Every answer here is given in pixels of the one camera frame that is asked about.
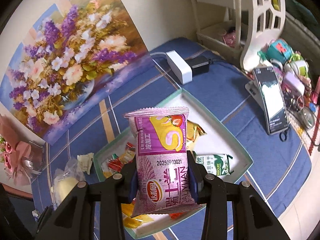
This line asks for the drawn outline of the round yellow pastry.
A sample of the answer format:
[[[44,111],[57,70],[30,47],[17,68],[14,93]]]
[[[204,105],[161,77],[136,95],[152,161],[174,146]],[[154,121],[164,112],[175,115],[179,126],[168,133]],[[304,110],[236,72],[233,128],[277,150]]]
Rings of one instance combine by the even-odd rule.
[[[85,180],[85,175],[81,170],[77,159],[70,159],[65,165],[65,169],[56,169],[54,174],[52,194],[54,210],[63,202],[78,182]]]

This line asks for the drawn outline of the pink snack packet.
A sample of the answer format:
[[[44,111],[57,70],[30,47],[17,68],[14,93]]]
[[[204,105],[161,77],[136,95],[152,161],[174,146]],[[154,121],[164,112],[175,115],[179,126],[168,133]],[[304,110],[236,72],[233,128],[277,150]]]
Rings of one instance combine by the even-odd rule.
[[[134,217],[199,207],[189,190],[188,114],[188,107],[156,107],[124,115],[136,139],[138,191]]]

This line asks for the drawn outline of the blue plaid tablecloth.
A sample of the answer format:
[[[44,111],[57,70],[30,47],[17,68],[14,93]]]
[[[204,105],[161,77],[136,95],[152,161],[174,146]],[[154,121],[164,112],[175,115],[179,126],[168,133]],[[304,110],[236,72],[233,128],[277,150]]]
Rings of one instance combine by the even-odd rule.
[[[240,141],[253,159],[244,174],[267,200],[291,239],[300,238],[296,197],[310,171],[311,160],[297,133],[287,141],[268,135],[262,109],[245,89],[241,72],[219,56],[186,38],[176,38],[153,50],[156,65],[101,100],[53,145],[47,146],[44,171],[31,183],[33,200],[42,211],[52,203],[54,172],[79,154],[96,153],[128,127],[126,112],[152,107],[181,88],[164,53],[177,51],[189,58],[201,54],[214,60],[209,71],[194,77],[184,89],[204,104]]]

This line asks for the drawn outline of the beige snack packet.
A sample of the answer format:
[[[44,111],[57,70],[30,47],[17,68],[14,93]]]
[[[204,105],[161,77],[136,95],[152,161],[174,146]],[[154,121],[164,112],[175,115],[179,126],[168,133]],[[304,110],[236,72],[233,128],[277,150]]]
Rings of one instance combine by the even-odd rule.
[[[85,172],[87,175],[91,174],[91,167],[93,164],[94,153],[88,153],[83,155],[78,155],[77,160],[79,162],[82,172]]]

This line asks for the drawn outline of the green white snack packet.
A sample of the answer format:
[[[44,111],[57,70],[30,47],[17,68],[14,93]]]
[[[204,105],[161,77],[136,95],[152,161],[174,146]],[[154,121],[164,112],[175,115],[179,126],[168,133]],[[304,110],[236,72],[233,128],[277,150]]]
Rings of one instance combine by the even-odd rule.
[[[230,169],[230,160],[232,156],[228,154],[197,154],[192,152],[197,164],[204,166],[208,173],[216,176],[228,176],[234,171]]]

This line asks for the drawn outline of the red snack packet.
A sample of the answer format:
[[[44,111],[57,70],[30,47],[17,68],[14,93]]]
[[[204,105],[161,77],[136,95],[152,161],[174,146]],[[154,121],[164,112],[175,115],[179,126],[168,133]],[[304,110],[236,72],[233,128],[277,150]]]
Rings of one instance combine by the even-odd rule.
[[[100,165],[105,178],[109,178],[116,173],[120,173],[125,164],[131,163],[135,157],[136,147],[127,142],[125,151],[120,156],[112,154]]]

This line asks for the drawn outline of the white teal snack tray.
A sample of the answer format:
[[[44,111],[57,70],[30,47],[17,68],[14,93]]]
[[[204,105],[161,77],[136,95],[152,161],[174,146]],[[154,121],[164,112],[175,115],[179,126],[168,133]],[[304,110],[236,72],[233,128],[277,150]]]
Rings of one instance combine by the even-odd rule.
[[[227,154],[232,157],[229,161],[229,168],[232,174],[221,176],[220,178],[223,181],[236,183],[252,166],[253,159],[244,146],[240,144],[234,135],[205,105],[200,103],[199,100],[185,89],[177,90],[156,106],[186,106],[189,108],[188,120],[199,124],[206,132],[205,135],[200,136],[195,142],[194,151],[196,154]],[[99,181],[105,180],[101,164],[114,154],[118,156],[122,155],[128,142],[132,144],[136,143],[129,127],[94,155],[93,163]],[[204,208],[205,206],[203,205],[196,210],[188,211],[178,219],[171,219],[169,215],[150,215],[152,218],[151,222],[144,223],[135,229],[125,228],[125,230],[133,239],[149,237],[154,233],[175,226],[189,217],[193,217],[198,212],[204,210]]]

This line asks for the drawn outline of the pink flower bouquet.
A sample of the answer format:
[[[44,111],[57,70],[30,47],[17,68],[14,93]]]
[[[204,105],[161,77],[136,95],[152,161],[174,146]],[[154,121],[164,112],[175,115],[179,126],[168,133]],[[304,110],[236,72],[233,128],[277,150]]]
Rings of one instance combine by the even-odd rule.
[[[41,174],[44,167],[44,147],[32,141],[23,141],[1,116],[1,161],[6,175],[16,186],[26,186]]]

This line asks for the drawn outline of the orange yellow snack packet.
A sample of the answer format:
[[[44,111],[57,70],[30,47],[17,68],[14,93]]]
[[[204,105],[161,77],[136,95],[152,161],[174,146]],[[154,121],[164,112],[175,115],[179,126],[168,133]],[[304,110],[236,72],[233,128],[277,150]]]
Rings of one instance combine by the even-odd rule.
[[[195,146],[195,142],[197,141],[198,137],[206,135],[207,133],[204,131],[204,129],[190,121],[187,120],[187,133],[186,133],[186,147],[187,150],[192,151]]]

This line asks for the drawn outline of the black smartphone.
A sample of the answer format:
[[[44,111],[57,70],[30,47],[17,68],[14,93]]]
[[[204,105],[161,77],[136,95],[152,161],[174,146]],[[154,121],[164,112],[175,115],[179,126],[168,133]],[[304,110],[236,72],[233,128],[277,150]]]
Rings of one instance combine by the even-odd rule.
[[[253,75],[262,98],[268,135],[286,130],[289,126],[287,112],[274,68],[258,66],[253,69]]]

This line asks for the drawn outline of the pile of small trinkets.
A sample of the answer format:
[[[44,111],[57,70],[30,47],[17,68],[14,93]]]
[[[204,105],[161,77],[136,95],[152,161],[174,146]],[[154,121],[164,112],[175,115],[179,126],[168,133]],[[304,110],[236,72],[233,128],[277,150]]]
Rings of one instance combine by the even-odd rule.
[[[308,62],[284,39],[272,40],[266,48],[258,51],[258,56],[258,66],[274,68],[285,102],[289,126],[276,134],[285,142],[289,129],[294,129],[307,151],[312,153],[319,148],[319,88],[312,87]],[[253,70],[249,75],[251,81],[245,88],[263,110]]]

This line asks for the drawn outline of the white power adapter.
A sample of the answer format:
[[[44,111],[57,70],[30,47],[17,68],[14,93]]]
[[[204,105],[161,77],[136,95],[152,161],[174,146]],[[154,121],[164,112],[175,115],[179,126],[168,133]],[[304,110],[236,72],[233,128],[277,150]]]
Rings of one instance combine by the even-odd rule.
[[[166,58],[171,70],[181,84],[185,85],[193,80],[191,67],[175,50],[166,52]]]

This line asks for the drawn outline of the black power brick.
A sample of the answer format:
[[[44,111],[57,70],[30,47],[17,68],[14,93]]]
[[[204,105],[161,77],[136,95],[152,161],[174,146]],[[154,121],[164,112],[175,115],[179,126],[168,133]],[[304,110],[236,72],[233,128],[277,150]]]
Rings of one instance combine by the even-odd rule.
[[[188,59],[186,63],[190,66],[193,76],[209,72],[210,61],[204,56]]]

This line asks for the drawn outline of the floral painting canvas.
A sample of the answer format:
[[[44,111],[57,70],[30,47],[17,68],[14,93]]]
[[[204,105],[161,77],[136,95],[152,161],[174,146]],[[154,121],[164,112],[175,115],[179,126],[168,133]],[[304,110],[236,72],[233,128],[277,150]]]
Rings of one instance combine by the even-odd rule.
[[[54,144],[101,100],[152,66],[121,0],[60,0],[12,54],[1,103]]]

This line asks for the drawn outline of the white lattice shelf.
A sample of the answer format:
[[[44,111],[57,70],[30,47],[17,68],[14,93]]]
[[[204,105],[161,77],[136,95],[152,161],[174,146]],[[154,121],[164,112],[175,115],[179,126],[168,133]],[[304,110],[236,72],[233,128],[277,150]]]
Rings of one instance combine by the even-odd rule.
[[[200,26],[197,4],[224,7],[226,19]],[[230,63],[251,72],[260,61],[258,52],[280,37],[285,23],[285,0],[191,0],[198,41]]]

